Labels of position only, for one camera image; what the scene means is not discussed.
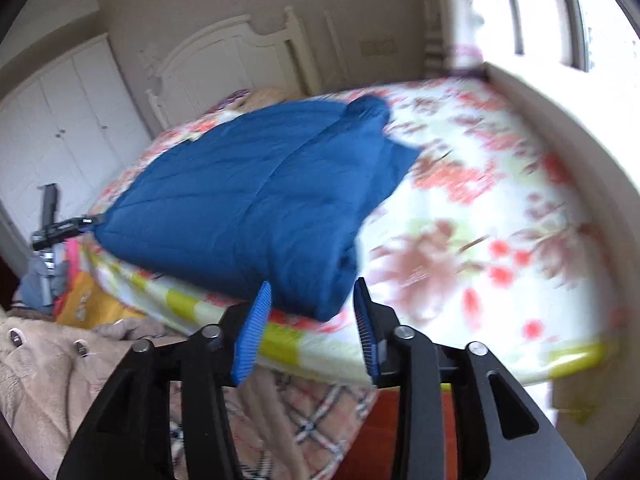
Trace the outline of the grey gloved left hand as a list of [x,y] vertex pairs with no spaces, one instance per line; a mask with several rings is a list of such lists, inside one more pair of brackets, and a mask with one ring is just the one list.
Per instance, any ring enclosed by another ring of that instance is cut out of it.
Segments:
[[67,261],[60,261],[53,263],[53,269],[49,269],[40,255],[33,255],[17,289],[24,306],[51,314],[55,300],[67,292],[69,268]]

